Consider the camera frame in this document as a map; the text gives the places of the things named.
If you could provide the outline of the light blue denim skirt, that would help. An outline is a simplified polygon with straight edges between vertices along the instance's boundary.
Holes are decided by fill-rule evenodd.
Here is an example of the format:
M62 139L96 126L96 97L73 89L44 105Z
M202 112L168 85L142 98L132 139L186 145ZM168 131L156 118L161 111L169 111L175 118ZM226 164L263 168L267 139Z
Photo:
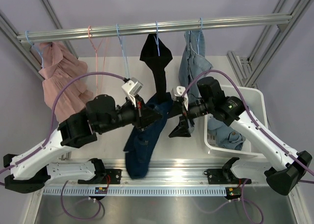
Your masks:
M215 138L215 143L223 149L241 151L246 138L223 122L210 117L208 119L208 133Z

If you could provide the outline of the light blue wire hanger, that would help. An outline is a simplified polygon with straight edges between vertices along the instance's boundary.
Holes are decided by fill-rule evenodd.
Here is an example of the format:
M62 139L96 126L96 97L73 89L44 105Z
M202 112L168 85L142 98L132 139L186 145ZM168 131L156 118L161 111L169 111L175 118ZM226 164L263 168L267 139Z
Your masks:
M123 37L120 35L120 30L119 30L118 24L116 24L116 33L117 33L117 37L119 39L119 43L121 46L122 57L123 57L123 61L124 61L125 76L126 76L126 78L130 78L128 59L127 59L125 48L124 48Z

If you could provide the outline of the pink wire hanger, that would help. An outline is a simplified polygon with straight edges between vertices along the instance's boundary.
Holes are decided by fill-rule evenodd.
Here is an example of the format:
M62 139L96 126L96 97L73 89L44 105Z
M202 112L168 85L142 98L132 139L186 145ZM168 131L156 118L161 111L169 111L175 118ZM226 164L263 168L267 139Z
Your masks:
M110 38L102 38L101 41L99 42L98 46L96 46L93 41L92 41L92 37L93 35L91 34L92 31L92 27L89 26L88 27L88 40L95 52L95 72L99 72L99 56L98 56L98 52L100 50L100 48L102 47L102 44L105 43L105 47L104 47L104 55L103 55L103 65L102 65L102 69L101 71L105 70L105 59L106 59L106 55L107 55L107 49L108 49L108 45L110 43ZM96 75L96 95L99 95L101 93L102 90L102 85L103 85L103 76L102 75Z

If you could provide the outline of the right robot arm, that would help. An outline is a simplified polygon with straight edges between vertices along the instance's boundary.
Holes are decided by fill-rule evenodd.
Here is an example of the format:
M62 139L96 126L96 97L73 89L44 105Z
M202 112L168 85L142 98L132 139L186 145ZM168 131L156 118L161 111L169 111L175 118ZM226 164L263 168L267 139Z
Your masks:
M278 194L286 196L310 173L312 156L298 152L269 131L247 107L241 94L226 96L218 80L207 76L197 82L201 97L190 104L187 89L178 86L171 91L175 102L170 116L179 116L179 124L169 137L190 137L188 121L211 114L219 122L242 134L266 157L271 168L264 172L267 184Z

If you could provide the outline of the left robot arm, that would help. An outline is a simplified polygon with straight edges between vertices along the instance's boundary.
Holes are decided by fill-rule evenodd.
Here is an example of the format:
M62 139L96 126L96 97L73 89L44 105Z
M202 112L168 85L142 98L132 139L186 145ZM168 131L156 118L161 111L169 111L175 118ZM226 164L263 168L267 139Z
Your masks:
M113 97L99 95L85 108L59 124L46 140L21 155L7 154L3 158L10 175L4 187L21 194L38 191L49 183L77 181L79 184L100 184L106 180L106 169L101 159L92 158L82 163L56 163L62 154L93 143L97 136L132 124L144 130L162 114L140 96L135 103L127 100L117 106Z

